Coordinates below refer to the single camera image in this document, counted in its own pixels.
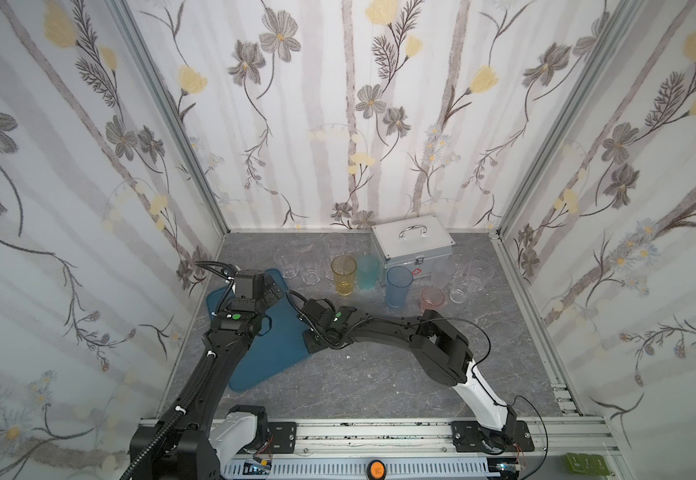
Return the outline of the yellow plastic cup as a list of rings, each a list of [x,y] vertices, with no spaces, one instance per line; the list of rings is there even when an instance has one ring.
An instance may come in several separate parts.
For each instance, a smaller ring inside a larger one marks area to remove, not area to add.
[[[350,296],[354,292],[357,262],[350,255],[340,255],[331,262],[335,288],[339,295]]]

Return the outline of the pink plastic cup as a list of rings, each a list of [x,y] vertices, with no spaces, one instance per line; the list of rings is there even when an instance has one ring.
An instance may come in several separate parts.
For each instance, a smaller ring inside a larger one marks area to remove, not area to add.
[[[437,310],[443,306],[446,301],[445,293],[438,287],[428,286],[425,287],[421,292],[421,309],[425,310]]]

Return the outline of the blue plastic cup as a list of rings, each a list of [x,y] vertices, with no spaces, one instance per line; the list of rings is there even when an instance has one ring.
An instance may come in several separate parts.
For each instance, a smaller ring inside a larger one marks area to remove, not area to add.
[[[410,287],[414,281],[412,272],[405,266],[394,266],[386,273],[385,302],[391,308],[406,304]]]

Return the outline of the teal plastic cup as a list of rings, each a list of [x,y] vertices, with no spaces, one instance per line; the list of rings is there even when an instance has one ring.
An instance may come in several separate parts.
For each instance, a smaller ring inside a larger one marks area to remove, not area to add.
[[[365,254],[357,259],[357,281],[361,290],[373,289],[378,281],[380,262],[371,255]]]

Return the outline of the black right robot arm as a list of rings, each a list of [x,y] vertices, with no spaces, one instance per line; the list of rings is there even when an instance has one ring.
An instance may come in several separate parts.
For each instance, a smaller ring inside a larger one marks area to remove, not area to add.
[[[435,310],[417,317],[389,317],[352,306],[335,309],[331,303],[315,299],[305,301],[296,312],[307,325],[303,338],[309,353],[340,350],[360,342],[407,350],[429,378],[456,391],[483,430],[514,435],[517,416],[513,406],[488,384],[468,338],[452,319]]]

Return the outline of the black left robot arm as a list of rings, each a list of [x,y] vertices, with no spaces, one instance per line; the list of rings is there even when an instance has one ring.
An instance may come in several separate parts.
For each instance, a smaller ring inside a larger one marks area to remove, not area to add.
[[[202,341],[205,353],[178,398],[129,446],[124,479],[220,479],[221,449],[210,439],[217,407],[241,360],[261,335],[267,311],[284,297],[272,276],[218,261],[199,265],[228,282]]]

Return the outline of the teal plastic tray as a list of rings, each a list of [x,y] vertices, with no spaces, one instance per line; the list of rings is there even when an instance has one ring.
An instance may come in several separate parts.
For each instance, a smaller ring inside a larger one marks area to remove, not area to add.
[[[285,297],[266,313],[252,318],[228,316],[238,272],[212,305],[210,327],[204,335],[209,350],[206,388],[217,394],[227,388],[246,391],[309,356],[303,339],[308,327],[287,298],[289,288],[279,271],[265,272],[285,291]]]

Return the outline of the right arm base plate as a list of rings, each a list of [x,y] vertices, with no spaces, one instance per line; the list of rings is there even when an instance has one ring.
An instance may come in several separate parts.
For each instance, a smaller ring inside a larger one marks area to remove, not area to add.
[[[525,421],[512,421],[503,430],[488,429],[477,421],[454,421],[450,424],[452,443],[458,453],[534,452],[533,438]]]

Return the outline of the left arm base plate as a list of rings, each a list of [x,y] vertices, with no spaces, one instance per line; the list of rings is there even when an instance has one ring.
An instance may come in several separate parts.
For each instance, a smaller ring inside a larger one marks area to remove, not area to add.
[[[256,455],[293,454],[296,448],[298,424],[273,422],[268,425],[268,438],[254,450]]]

